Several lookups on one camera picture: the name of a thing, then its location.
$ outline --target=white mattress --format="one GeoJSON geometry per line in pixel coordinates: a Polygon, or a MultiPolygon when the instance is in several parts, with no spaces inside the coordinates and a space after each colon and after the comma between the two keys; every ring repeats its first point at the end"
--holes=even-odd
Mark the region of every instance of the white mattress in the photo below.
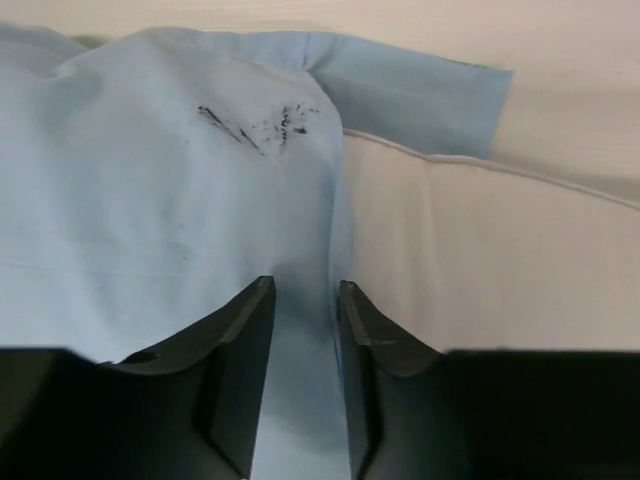
{"type": "Polygon", "coordinates": [[[352,132],[356,279],[438,350],[634,350],[640,210],[468,157],[352,132]]]}
{"type": "MultiPolygon", "coordinates": [[[[7,20],[86,41],[168,24],[325,29],[514,69],[494,161],[640,201],[637,0],[2,1],[7,20]]],[[[440,348],[638,347],[633,208],[471,161],[425,164],[363,142],[349,141],[356,280],[386,313],[440,348]],[[369,148],[378,153],[357,153],[369,148]],[[394,157],[392,172],[382,156],[394,157]],[[381,182],[377,171],[406,187],[381,182]],[[395,203],[374,209],[361,196],[395,203]],[[428,201],[440,204],[423,208],[428,201]],[[400,288],[409,281],[412,288],[400,288]]]]}

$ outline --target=ink stain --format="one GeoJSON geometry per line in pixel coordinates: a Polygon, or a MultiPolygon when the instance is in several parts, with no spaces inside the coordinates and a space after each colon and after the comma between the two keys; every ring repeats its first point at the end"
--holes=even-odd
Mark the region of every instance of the ink stain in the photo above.
{"type": "Polygon", "coordinates": [[[271,121],[263,119],[256,124],[245,124],[244,128],[238,122],[223,121],[219,115],[216,115],[213,110],[204,105],[198,107],[198,113],[205,117],[211,125],[222,130],[237,142],[253,148],[264,157],[266,153],[258,145],[265,145],[263,148],[266,148],[266,151],[269,152],[273,149],[273,142],[277,142],[280,146],[280,153],[282,153],[292,137],[309,133],[308,125],[305,124],[306,114],[319,113],[319,110],[317,108],[307,108],[303,101],[295,104],[295,107],[282,107],[279,114],[275,114],[275,118],[271,117],[271,121]],[[275,135],[271,132],[269,126],[273,128],[275,135]]]}

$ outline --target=black stain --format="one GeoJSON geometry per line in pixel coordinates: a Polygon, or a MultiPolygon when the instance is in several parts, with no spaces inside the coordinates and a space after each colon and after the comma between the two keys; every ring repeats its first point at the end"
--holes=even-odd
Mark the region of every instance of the black stain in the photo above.
{"type": "Polygon", "coordinates": [[[258,144],[270,144],[272,141],[278,141],[281,149],[287,145],[287,142],[291,138],[292,135],[306,135],[309,133],[307,125],[301,123],[304,122],[304,117],[306,113],[319,113],[318,109],[315,108],[307,108],[304,105],[304,102],[296,104],[295,107],[285,106],[282,108],[280,113],[280,120],[278,123],[272,123],[268,120],[262,120],[254,125],[251,125],[250,128],[255,130],[256,128],[262,126],[260,133],[253,133],[252,136],[247,134],[243,128],[237,122],[223,122],[222,119],[216,115],[209,107],[201,105],[198,107],[198,113],[204,116],[209,122],[215,127],[221,129],[223,132],[231,136],[234,140],[239,143],[243,143],[247,146],[254,148],[260,155],[266,156],[258,147],[258,144]],[[276,135],[269,134],[269,125],[273,127],[276,135]],[[260,135],[262,138],[258,140],[254,140],[255,135],[260,135]]]}
{"type": "Polygon", "coordinates": [[[220,128],[226,134],[230,135],[231,138],[233,138],[236,142],[242,143],[242,141],[233,133],[233,131],[229,127],[227,127],[224,122],[211,111],[210,108],[201,105],[198,107],[198,113],[207,118],[213,125],[220,128]]]}
{"type": "Polygon", "coordinates": [[[240,135],[242,135],[242,138],[244,138],[245,140],[247,140],[247,141],[251,144],[251,146],[252,146],[253,148],[255,148],[256,150],[260,151],[260,149],[259,149],[259,148],[258,148],[258,146],[255,144],[255,142],[249,138],[249,135],[247,135],[247,134],[245,133],[245,131],[244,131],[244,130],[240,129],[240,135]]]}

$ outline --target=fabric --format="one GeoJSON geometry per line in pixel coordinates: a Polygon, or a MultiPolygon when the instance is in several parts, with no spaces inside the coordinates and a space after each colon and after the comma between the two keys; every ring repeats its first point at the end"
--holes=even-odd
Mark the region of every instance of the fabric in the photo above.
{"type": "Polygon", "coordinates": [[[161,29],[87,50],[0,28],[2,343],[118,361],[274,275],[252,478],[348,478],[331,320],[351,267],[341,115],[482,155],[510,78],[376,48],[161,29]],[[410,125],[375,118],[409,99],[410,125]]]}
{"type": "Polygon", "coordinates": [[[355,279],[427,345],[640,348],[634,204],[356,133],[346,161],[355,279]]]}

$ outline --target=black plastic part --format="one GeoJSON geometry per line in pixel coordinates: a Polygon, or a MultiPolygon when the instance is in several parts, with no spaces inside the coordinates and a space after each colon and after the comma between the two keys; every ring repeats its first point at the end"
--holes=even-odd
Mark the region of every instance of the black plastic part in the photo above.
{"type": "Polygon", "coordinates": [[[640,355],[442,355],[350,282],[340,328],[354,479],[640,479],[640,355]]]}
{"type": "Polygon", "coordinates": [[[249,478],[274,308],[261,277],[121,364],[0,350],[0,478],[249,478]]]}

